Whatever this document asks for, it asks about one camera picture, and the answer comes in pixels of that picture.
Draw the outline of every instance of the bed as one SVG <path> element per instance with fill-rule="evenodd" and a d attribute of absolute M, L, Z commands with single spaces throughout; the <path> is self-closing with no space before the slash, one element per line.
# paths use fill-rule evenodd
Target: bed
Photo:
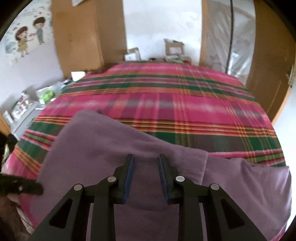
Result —
<path fill-rule="evenodd" d="M 237 78 L 186 64 L 133 62 L 88 74 L 35 119 L 7 163 L 7 173 L 35 179 L 61 129 L 82 109 L 167 142 L 210 155 L 285 166 L 264 110 Z"/>

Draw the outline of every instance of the folded garment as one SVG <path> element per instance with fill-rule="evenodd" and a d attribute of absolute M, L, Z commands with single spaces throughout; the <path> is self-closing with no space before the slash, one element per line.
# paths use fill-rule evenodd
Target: folded garment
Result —
<path fill-rule="evenodd" d="M 177 240 L 178 205 L 165 203 L 157 167 L 160 153 L 194 183 L 218 183 L 268 240 L 287 223 L 291 208 L 288 167 L 212 157 L 89 110 L 77 113 L 53 143 L 37 179 L 44 195 L 21 199 L 26 214 L 38 225 L 73 185 L 97 184 L 123 165 L 128 153 L 135 156 L 135 168 L 127 203 L 114 207 L 118 241 Z"/>

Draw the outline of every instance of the metal rivet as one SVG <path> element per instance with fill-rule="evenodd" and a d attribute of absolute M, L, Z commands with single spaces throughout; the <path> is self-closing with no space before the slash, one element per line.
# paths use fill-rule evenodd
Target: metal rivet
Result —
<path fill-rule="evenodd" d="M 112 183 L 112 182 L 115 182 L 116 181 L 116 177 L 114 176 L 111 176 L 111 177 L 108 177 L 108 182 Z"/>
<path fill-rule="evenodd" d="M 81 184 L 76 184 L 75 186 L 74 186 L 74 190 L 75 191 L 79 191 L 79 190 L 81 190 L 82 189 L 82 185 Z"/>
<path fill-rule="evenodd" d="M 183 176 L 177 176 L 177 177 L 176 177 L 176 180 L 177 180 L 178 182 L 183 182 L 183 181 L 185 181 L 185 177 L 183 177 Z"/>
<path fill-rule="evenodd" d="M 212 188 L 213 190 L 219 190 L 220 186 L 219 186 L 218 184 L 216 184 L 216 183 L 213 183 L 213 184 L 211 185 L 211 188 Z"/>

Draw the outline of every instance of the triangular cutout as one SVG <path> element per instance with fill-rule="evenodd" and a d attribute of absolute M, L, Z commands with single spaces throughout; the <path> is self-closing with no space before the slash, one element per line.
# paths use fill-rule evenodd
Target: triangular cutout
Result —
<path fill-rule="evenodd" d="M 221 205 L 229 229 L 238 228 L 244 225 L 244 221 L 225 199 L 221 199 Z"/>
<path fill-rule="evenodd" d="M 68 199 L 64 205 L 57 211 L 57 213 L 49 221 L 50 226 L 64 229 L 67 224 L 68 216 L 72 206 L 72 199 Z"/>

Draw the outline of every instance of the cartoon girl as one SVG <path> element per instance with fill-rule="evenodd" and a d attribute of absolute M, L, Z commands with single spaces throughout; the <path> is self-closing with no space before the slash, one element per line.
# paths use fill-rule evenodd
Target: cartoon girl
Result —
<path fill-rule="evenodd" d="M 28 36 L 28 27 L 21 27 L 15 34 L 15 39 L 18 41 L 17 51 L 21 53 L 21 56 L 24 57 L 24 53 L 28 54 L 28 44 L 27 42 L 31 40 L 27 40 Z"/>

